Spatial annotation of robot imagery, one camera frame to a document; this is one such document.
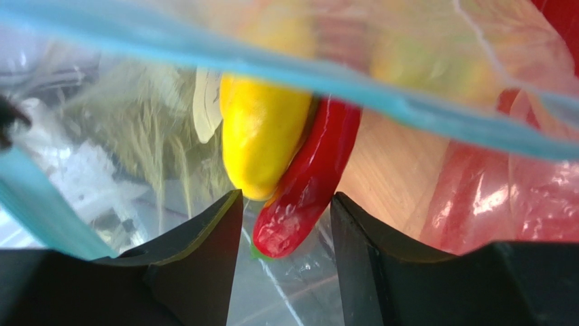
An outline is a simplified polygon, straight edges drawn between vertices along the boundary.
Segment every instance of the white object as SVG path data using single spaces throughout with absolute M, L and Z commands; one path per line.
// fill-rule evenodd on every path
M 74 145 L 55 112 L 37 98 L 18 106 L 32 121 L 30 130 L 15 134 L 14 143 L 23 148 L 71 205 L 78 217 L 91 223 L 113 210 L 125 221 L 137 216 L 131 200 L 149 188 L 128 181 L 116 181 L 116 167 L 105 150 L 90 141 Z M 137 244 L 147 238 L 137 235 Z
M 199 141 L 207 144 L 213 137 L 223 117 L 219 108 L 221 75 L 218 72 L 197 68 L 193 94 L 193 122 Z

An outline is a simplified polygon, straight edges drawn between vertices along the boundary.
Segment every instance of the red chili pepper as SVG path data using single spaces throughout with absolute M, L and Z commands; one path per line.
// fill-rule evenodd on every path
M 256 248 L 271 258 L 292 253 L 326 209 L 350 158 L 362 111 L 323 98 L 308 139 L 253 228 Z

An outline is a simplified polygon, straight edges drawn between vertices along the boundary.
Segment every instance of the plastic bag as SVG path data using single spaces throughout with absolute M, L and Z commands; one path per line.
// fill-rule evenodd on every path
M 336 94 L 462 141 L 544 158 L 579 153 L 572 58 L 526 0 L 10 0 L 0 15 L 106 50 Z M 319 59 L 348 33 L 360 43 L 336 55 L 367 59 L 369 76 Z M 560 128 L 541 134 L 496 113 L 506 88 L 536 94 L 540 123 Z
M 0 248 L 41 248 L 34 236 L 0 209 Z
M 259 208 L 246 204 L 227 325 L 344 325 L 329 212 L 292 255 L 265 260 L 251 258 Z
M 111 255 L 155 237 L 193 216 L 193 206 L 201 209 L 230 188 L 220 165 L 219 135 L 208 144 L 183 141 L 190 136 L 192 123 L 184 107 L 193 101 L 188 96 L 197 66 L 333 94 L 444 137 L 550 159 L 579 155 L 574 129 L 579 84 L 572 56 L 556 30 L 524 0 L 8 0 L 0 4 L 0 16 L 5 24 L 25 24 L 83 45 L 21 31 L 15 33 L 43 40 L 43 48 L 41 41 L 23 43 L 24 48 L 33 44 L 31 53 L 37 55 L 32 60 L 20 50 L 3 52 L 9 77 L 2 91 L 21 107 L 38 101 L 35 107 L 42 111 L 38 108 L 46 105 L 50 112 L 40 115 L 39 124 L 58 126 L 48 131 L 50 145 L 34 147 L 30 133 L 15 138 L 19 147 L 3 157 L 12 170 L 3 169 L 0 189 L 9 198 L 3 198 L 6 209 L 18 211 L 15 217 L 27 220 L 28 228 L 53 232 L 43 242 L 83 257 Z M 87 54 L 82 56 L 86 60 L 71 59 L 77 53 Z M 369 73 L 353 64 L 344 67 L 353 58 L 358 65 L 366 63 Z M 541 132 L 495 110 L 499 95 L 509 88 L 521 88 L 533 99 Z M 525 109 L 513 107 L 512 112 Z M 401 134 L 420 139 L 414 130 Z M 120 149 L 119 141 L 130 144 L 130 150 Z M 47 147 L 52 152 L 35 151 Z M 416 151 L 403 150 L 401 157 Z M 18 181 L 9 171 L 23 167 L 18 166 L 25 158 L 22 151 L 51 162 L 36 160 L 36 170 L 26 166 L 30 180 L 49 175 L 46 191 L 57 186 L 51 202 L 32 207 L 23 192 L 15 195 Z M 188 151 L 196 157 L 190 159 Z M 429 159 L 416 158 L 420 164 Z M 442 156 L 431 161 L 442 164 Z M 86 174 L 95 177 L 80 177 Z M 400 175 L 406 185 L 413 179 L 411 173 Z M 406 204 L 426 207 L 419 203 L 428 203 L 437 176 L 425 178 L 431 187 L 417 188 L 424 192 L 418 196 L 422 199 L 408 195 L 413 199 Z M 213 178 L 217 184 L 209 184 Z M 191 187 L 195 192 L 188 194 Z M 99 195 L 88 189 L 99 189 Z M 32 183 L 27 190 L 42 193 Z M 90 201 L 94 196 L 98 204 Z M 141 218 L 139 209 L 146 206 L 142 211 L 151 214 L 151 205 L 158 211 Z M 47 221 L 31 222 L 41 208 L 58 211 L 44 231 Z M 113 215 L 112 233 L 123 236 L 86 236 L 91 249 L 70 249 L 63 235 L 85 233 L 80 231 L 84 224 L 66 222 L 76 215 L 93 226 Z M 64 232 L 61 225 L 70 229 Z M 123 240 L 112 243 L 113 238 Z
M 579 5 L 536 5 L 579 58 Z M 574 73 L 579 75 L 577 67 Z M 526 92 L 513 90 L 503 94 L 498 109 L 534 128 L 552 128 L 539 123 L 536 105 Z M 418 236 L 423 242 L 463 254 L 493 240 L 579 241 L 577 162 L 534 160 L 454 141 L 445 156 Z

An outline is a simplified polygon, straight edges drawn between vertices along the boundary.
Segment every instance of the wooden table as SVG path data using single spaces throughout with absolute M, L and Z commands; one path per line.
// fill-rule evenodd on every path
M 338 191 L 381 221 L 417 238 L 448 142 L 365 110 Z

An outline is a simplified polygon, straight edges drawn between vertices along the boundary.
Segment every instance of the pepper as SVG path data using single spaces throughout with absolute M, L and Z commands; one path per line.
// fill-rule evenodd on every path
M 308 139 L 292 161 L 253 228 L 264 255 L 293 252 L 326 209 L 354 147 L 362 111 L 329 96 L 320 101 Z
M 306 15 L 273 17 L 280 5 L 301 12 L 305 0 L 261 1 L 248 14 L 239 37 L 258 47 L 300 58 L 315 55 L 311 19 Z M 302 140 L 311 93 L 250 77 L 223 74 L 220 107 L 223 116 L 223 161 L 236 188 L 252 200 L 266 200 L 275 191 Z

